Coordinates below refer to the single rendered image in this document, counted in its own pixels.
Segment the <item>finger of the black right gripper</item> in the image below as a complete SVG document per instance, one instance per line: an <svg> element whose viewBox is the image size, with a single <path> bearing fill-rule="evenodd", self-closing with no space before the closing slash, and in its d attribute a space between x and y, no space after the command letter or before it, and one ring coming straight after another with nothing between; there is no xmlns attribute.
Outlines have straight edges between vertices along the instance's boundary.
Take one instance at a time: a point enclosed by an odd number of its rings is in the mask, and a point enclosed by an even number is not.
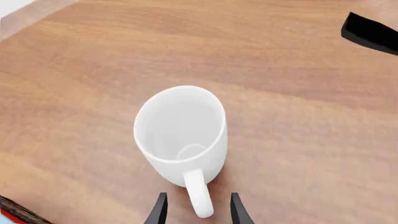
<svg viewBox="0 0 398 224"><path fill-rule="evenodd" d="M398 56L398 31L353 12L342 25L341 36L360 46Z"/></svg>

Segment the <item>white mug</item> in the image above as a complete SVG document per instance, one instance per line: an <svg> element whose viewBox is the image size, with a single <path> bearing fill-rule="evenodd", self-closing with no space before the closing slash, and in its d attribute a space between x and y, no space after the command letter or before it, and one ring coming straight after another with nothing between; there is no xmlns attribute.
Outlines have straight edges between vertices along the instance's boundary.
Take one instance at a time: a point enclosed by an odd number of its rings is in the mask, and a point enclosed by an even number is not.
<svg viewBox="0 0 398 224"><path fill-rule="evenodd" d="M228 150L221 101L197 86L166 89L140 108L133 131L138 148L157 173L186 188L196 215L212 216L207 185L222 170Z"/></svg>

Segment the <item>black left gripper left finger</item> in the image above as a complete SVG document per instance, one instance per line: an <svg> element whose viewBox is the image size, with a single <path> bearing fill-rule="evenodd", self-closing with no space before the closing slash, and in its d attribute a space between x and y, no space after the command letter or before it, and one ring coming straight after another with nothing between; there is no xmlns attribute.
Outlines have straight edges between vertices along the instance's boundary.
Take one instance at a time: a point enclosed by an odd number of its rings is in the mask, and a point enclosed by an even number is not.
<svg viewBox="0 0 398 224"><path fill-rule="evenodd" d="M166 224L168 210L167 193L162 192L143 224Z"/></svg>

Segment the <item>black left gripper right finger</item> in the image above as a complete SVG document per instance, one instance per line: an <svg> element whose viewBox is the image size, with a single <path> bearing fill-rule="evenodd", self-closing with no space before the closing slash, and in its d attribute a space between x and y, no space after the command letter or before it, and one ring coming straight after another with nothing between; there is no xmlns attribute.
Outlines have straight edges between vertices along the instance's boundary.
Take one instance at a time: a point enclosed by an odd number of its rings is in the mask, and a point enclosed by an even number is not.
<svg viewBox="0 0 398 224"><path fill-rule="evenodd" d="M230 210L232 224L254 224L236 192L231 194Z"/></svg>

